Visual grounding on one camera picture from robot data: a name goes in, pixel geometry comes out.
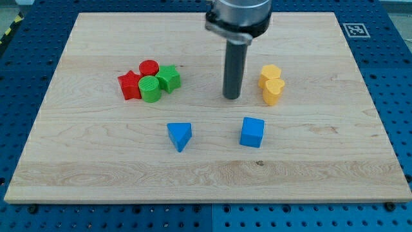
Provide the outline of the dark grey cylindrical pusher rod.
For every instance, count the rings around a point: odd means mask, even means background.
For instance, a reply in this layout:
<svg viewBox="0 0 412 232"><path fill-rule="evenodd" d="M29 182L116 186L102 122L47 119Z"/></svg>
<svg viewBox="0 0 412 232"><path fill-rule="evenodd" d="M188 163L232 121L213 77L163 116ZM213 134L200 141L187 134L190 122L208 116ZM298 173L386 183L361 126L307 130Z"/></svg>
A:
<svg viewBox="0 0 412 232"><path fill-rule="evenodd" d="M223 96L227 99L237 99L240 96L247 47L246 44L226 43Z"/></svg>

